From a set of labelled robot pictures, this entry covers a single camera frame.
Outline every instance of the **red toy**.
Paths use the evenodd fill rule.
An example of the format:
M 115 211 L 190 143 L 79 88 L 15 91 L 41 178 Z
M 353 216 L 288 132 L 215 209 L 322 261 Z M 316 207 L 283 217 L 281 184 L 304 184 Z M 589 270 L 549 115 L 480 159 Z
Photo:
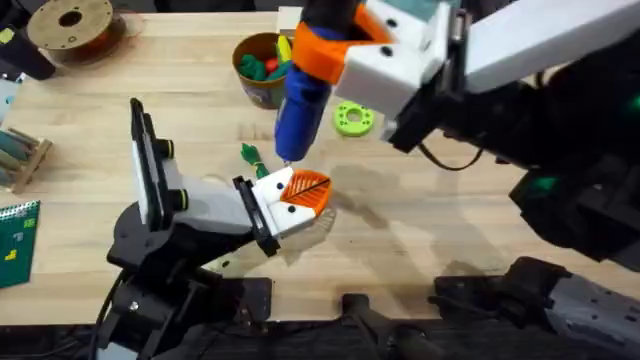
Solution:
M 267 68 L 267 72 L 271 74 L 278 69 L 278 58 L 271 58 L 264 63 Z

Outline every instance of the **filament spool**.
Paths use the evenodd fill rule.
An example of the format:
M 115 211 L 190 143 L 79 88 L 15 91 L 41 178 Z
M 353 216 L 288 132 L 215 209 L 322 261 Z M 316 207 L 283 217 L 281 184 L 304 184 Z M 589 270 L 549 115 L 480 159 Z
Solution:
M 112 53 L 126 31 L 107 0 L 49 0 L 31 17 L 29 39 L 60 64 L 86 64 Z

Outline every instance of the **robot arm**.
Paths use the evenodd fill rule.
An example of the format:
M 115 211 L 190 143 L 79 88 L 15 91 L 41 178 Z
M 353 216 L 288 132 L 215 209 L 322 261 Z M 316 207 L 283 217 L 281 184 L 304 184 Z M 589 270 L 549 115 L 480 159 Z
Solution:
M 445 2 L 424 22 L 382 0 L 309 1 L 296 30 L 276 151 L 286 161 L 306 155 L 333 85 L 337 96 L 384 114 L 384 140 L 409 152 L 429 134 L 410 119 L 415 103 L 427 113 L 438 96 L 462 101 L 467 92 L 579 59 L 637 30 L 639 16 L 638 0 L 520 0 L 471 26 Z M 426 91 L 433 87 L 436 93 Z M 310 88 L 315 96 L 307 96 Z
M 536 326 L 636 359 L 640 303 L 567 269 L 521 257 L 504 276 L 451 276 L 435 280 L 430 302 L 444 320 L 506 320 Z
M 360 41 L 328 38 L 323 26 L 354 37 L 309 15 L 316 8 L 296 32 L 281 157 L 304 157 L 335 85 L 385 114 L 383 138 L 400 151 L 440 129 L 528 170 L 510 197 L 543 239 L 640 270 L 639 0 L 520 0 L 473 25 L 444 2 L 428 23 L 382 1 L 347 2 Z M 515 81 L 578 58 L 537 88 Z M 322 96 L 305 79 L 324 84 Z
M 201 266 L 254 240 L 275 255 L 279 239 L 324 210 L 331 181 L 292 168 L 255 185 L 235 178 L 234 188 L 184 176 L 173 142 L 156 138 L 142 103 L 132 99 L 131 110 L 138 201 L 114 227 L 107 260 L 122 276 L 97 321 L 97 345 L 124 346 L 144 360 L 175 348 L 196 324 L 265 321 L 269 279 L 225 279 Z

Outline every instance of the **screw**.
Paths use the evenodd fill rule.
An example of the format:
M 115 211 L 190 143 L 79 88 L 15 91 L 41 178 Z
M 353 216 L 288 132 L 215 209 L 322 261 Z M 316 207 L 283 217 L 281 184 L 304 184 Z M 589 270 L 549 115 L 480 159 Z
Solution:
M 389 57 L 393 56 L 393 50 L 391 50 L 391 48 L 388 47 L 388 46 L 381 47 L 380 51 L 382 52 L 382 55 L 384 55 L 384 56 L 389 56 Z

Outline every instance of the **cup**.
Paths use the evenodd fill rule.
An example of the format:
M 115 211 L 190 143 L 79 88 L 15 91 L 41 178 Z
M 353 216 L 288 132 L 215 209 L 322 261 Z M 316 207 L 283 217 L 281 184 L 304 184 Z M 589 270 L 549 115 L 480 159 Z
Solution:
M 233 68 L 236 70 L 244 92 L 249 99 L 263 109 L 278 109 L 284 99 L 284 80 L 281 76 L 271 81 L 255 81 L 244 77 L 238 69 L 244 55 L 253 55 L 256 59 L 266 62 L 277 58 L 276 43 L 280 35 L 276 33 L 260 33 L 242 40 L 233 51 Z

